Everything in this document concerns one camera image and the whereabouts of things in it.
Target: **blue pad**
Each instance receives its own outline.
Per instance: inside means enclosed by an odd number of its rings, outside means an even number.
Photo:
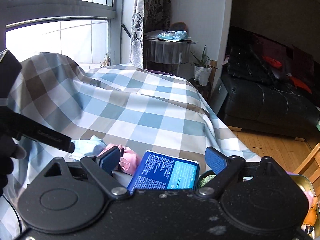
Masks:
[[[215,174],[219,174],[228,165],[228,157],[213,147],[208,147],[205,150],[204,159]]]
[[[112,174],[112,171],[119,165],[121,152],[118,147],[114,146],[110,150],[96,158],[96,163],[106,173]]]

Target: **window frame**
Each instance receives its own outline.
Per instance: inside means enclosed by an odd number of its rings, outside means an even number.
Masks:
[[[0,0],[0,37],[5,32],[25,26],[65,20],[108,20],[110,64],[121,63],[121,18],[123,0],[106,4],[82,0]]]

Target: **curtain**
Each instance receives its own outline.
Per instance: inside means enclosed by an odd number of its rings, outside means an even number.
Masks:
[[[135,0],[130,39],[130,62],[143,69],[143,15],[144,0]]]
[[[146,33],[169,30],[171,0],[145,0],[144,8],[144,30]]]
[[[135,0],[131,26],[130,61],[143,68],[143,33],[169,30],[171,0]]]

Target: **white plant pot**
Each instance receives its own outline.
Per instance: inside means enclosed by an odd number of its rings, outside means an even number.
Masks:
[[[205,69],[205,67],[199,67],[199,66],[196,66],[196,65],[195,65],[195,70],[194,70],[194,72],[193,72],[193,80],[194,80],[194,81],[200,81],[201,72],[202,72],[202,70],[204,70],[204,69]]]

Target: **blue box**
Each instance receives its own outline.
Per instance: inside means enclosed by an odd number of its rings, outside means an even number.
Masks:
[[[194,189],[199,170],[197,162],[146,151],[127,189]]]

